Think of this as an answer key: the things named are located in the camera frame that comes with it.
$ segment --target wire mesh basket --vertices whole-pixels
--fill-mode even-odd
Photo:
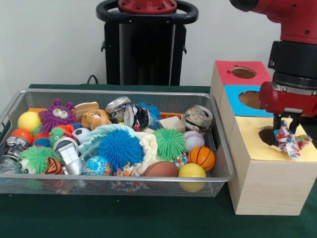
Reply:
[[[5,141],[16,129],[19,116],[29,108],[46,108],[55,98],[62,104],[73,102],[98,102],[101,109],[120,96],[127,96],[134,103],[154,104],[161,112],[184,113],[198,104],[213,113],[213,124],[205,137],[205,146],[215,153],[216,163],[207,178],[116,177],[1,174],[0,193],[21,194],[73,194],[73,195],[149,195],[149,196],[198,196],[215,197],[226,181],[233,177],[234,169],[223,127],[213,98],[204,93],[158,93],[129,91],[50,90],[27,89],[15,94],[0,116],[0,155]],[[186,192],[203,186],[199,192]]]

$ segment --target green ball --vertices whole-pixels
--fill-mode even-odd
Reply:
[[[173,161],[186,151],[185,136],[175,129],[159,129],[154,132],[158,143],[158,156]]]

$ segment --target brown plush toy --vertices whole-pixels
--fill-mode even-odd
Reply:
[[[83,127],[94,130],[97,126],[111,124],[109,115],[101,109],[93,109],[83,114],[81,119]]]

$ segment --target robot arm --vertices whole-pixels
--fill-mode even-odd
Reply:
[[[241,11],[264,14],[281,24],[281,41],[272,46],[268,67],[273,81],[260,89],[260,106],[274,113],[273,129],[292,117],[295,132],[300,117],[317,115],[317,1],[230,0]]]

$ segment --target green tablecloth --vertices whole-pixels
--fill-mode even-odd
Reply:
[[[32,88],[209,92],[208,87],[31,85]],[[299,217],[236,216],[216,198],[0,195],[0,237],[317,238],[317,186]]]

